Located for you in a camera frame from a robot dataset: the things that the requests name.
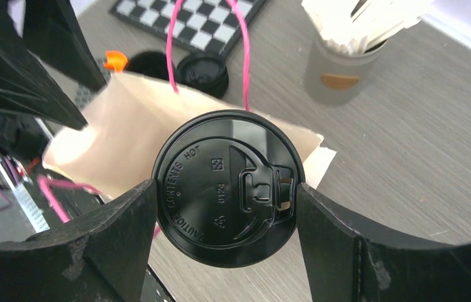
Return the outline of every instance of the brown label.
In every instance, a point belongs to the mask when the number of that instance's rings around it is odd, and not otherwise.
[[[324,85],[334,90],[347,90],[359,83],[358,77],[341,74],[323,74],[320,80]]]

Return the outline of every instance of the orange clip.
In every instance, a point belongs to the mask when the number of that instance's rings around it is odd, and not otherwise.
[[[105,69],[115,72],[122,72],[127,63],[128,58],[125,54],[116,50],[108,50],[106,52],[106,61],[104,62]]]

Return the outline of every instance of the gray wooden surface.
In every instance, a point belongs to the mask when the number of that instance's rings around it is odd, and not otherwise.
[[[113,2],[100,0],[80,17],[95,56],[164,49],[109,16]],[[336,202],[406,233],[471,241],[471,52],[421,23],[388,43],[359,97],[326,107],[301,85],[314,33],[300,2],[269,0],[250,26],[252,106],[324,135],[338,155],[318,189]],[[175,61],[185,54],[175,49]],[[227,102],[241,104],[242,62],[239,43],[228,59]],[[75,84],[58,81],[74,96]],[[296,234],[245,269],[195,263],[163,236],[150,263],[177,301],[311,300]]]

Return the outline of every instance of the pink rope handle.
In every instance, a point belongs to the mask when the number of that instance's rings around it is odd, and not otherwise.
[[[90,184],[76,184],[72,181],[63,181],[61,179],[50,179],[44,175],[39,175],[37,176],[37,182],[39,183],[39,188],[41,189],[41,192],[43,195],[46,197],[48,202],[50,203],[50,206],[52,209],[55,211],[59,219],[63,223],[67,223],[70,221],[70,216],[67,214],[59,200],[55,197],[55,195],[52,193],[52,189],[50,187],[61,187],[64,189],[73,189],[73,190],[86,190],[87,192],[90,193],[97,193],[99,194],[100,191],[98,191],[95,187],[91,186]],[[153,231],[153,237],[155,238],[161,229],[159,226],[156,224],[155,229]]]
[[[178,87],[174,80],[174,71],[172,70],[172,33],[174,32],[178,12],[180,11],[183,2],[184,0],[176,0],[174,10],[172,10],[172,17],[170,19],[169,32],[167,33],[167,68],[169,70],[169,82],[176,93],[178,93]],[[243,44],[245,49],[245,61],[243,64],[243,100],[245,103],[245,110],[250,111],[250,103],[248,102],[248,93],[250,92],[250,35],[248,34],[247,22],[237,4],[237,1],[226,0],[226,2],[231,6],[231,9],[235,13],[241,27],[241,33],[243,34]]]

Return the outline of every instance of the paper bag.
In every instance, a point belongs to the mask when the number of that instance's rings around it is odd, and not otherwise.
[[[187,121],[204,113],[241,109],[200,91],[132,73],[113,74],[108,85],[83,110],[83,130],[63,128],[49,143],[43,166],[74,182],[94,186],[111,199],[151,178],[165,141]],[[320,146],[323,136],[256,112],[278,126],[293,142],[302,161]],[[323,156],[322,150],[315,156]],[[320,170],[327,165],[306,167]]]

